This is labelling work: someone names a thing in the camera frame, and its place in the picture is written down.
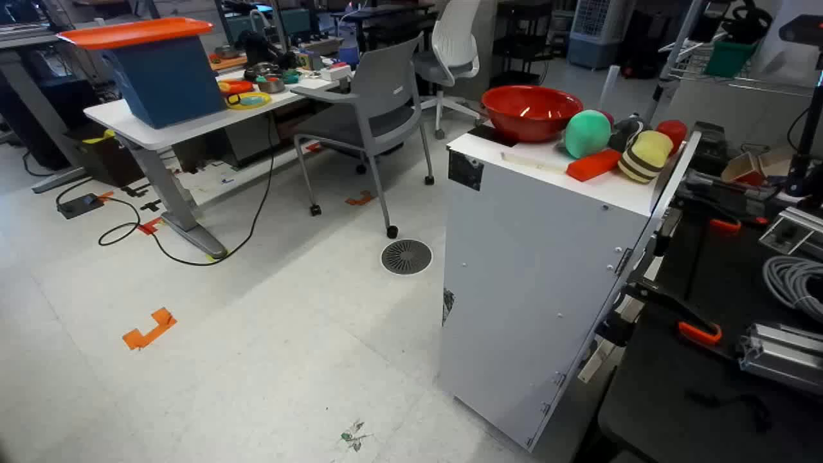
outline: floor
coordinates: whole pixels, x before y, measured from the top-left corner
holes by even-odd
[[[602,81],[562,63],[548,74]],[[467,129],[447,120],[447,137]],[[99,247],[128,211],[112,202],[68,220],[56,192],[29,189],[22,149],[0,147],[0,459],[555,459],[517,450],[438,385],[446,144],[433,142],[433,155],[433,187],[418,138],[383,162],[402,237],[434,254],[402,277],[380,266],[378,206],[344,201],[370,183],[343,157],[312,160],[324,216],[306,212],[299,170],[287,166],[249,247],[199,270],[141,233]],[[203,224],[236,243],[261,192],[254,183],[208,202]],[[170,228],[161,237],[203,260]],[[177,324],[128,350],[121,337],[153,329],[161,305]],[[361,450],[343,440],[355,422]]]

